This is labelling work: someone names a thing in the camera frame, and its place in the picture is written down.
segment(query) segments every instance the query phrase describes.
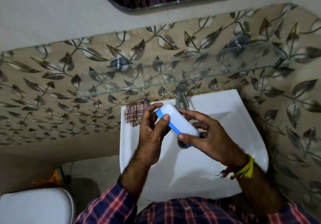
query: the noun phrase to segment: white toilet seat cover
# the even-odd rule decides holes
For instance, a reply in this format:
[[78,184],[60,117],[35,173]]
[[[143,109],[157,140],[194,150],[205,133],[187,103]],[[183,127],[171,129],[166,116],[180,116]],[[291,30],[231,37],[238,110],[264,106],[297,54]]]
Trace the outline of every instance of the white toilet seat cover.
[[0,197],[0,223],[70,224],[73,211],[70,195],[60,188],[27,190]]

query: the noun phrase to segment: sink basin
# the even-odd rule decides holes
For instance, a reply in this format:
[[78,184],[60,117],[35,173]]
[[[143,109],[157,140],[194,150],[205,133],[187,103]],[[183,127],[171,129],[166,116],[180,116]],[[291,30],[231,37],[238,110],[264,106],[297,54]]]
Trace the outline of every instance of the sink basin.
[[[231,139],[251,154],[266,171],[268,155],[264,142],[248,114],[237,90],[226,90],[187,97],[191,110],[218,120]],[[162,101],[175,104],[175,99]],[[125,122],[125,107],[121,110],[120,170],[123,172],[138,145],[139,126]],[[220,178],[226,169],[194,147],[182,149],[171,130],[162,143],[159,161],[149,171],[141,198],[165,201],[173,198],[199,196],[220,199],[241,192],[236,180]]]

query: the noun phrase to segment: floor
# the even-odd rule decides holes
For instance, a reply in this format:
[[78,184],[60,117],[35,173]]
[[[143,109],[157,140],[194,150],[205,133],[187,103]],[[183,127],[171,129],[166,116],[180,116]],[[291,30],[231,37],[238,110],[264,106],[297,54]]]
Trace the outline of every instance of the floor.
[[[62,165],[62,169],[65,175],[71,176],[68,190],[74,198],[76,215],[78,215],[90,201],[104,193],[118,180],[119,155],[66,163]],[[225,200],[252,212],[243,194],[237,194]],[[149,201],[139,199],[137,213],[149,204]]]

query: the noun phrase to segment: faucet spout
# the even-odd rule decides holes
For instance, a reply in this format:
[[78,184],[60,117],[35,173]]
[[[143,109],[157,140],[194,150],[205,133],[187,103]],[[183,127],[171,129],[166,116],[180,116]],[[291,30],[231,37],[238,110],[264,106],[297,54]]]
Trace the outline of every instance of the faucet spout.
[[185,85],[178,85],[175,88],[175,108],[188,109],[189,103],[186,99],[187,87]]

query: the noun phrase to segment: yellow tassel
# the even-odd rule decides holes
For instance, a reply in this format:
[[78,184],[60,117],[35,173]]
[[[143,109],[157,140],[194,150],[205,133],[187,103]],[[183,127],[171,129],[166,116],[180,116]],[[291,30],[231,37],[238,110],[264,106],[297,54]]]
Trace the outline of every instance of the yellow tassel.
[[239,176],[240,177],[246,177],[246,178],[252,178],[253,177],[253,164],[255,162],[255,159],[250,155],[247,154],[250,157],[250,162],[243,167],[239,172],[234,174],[235,177]]

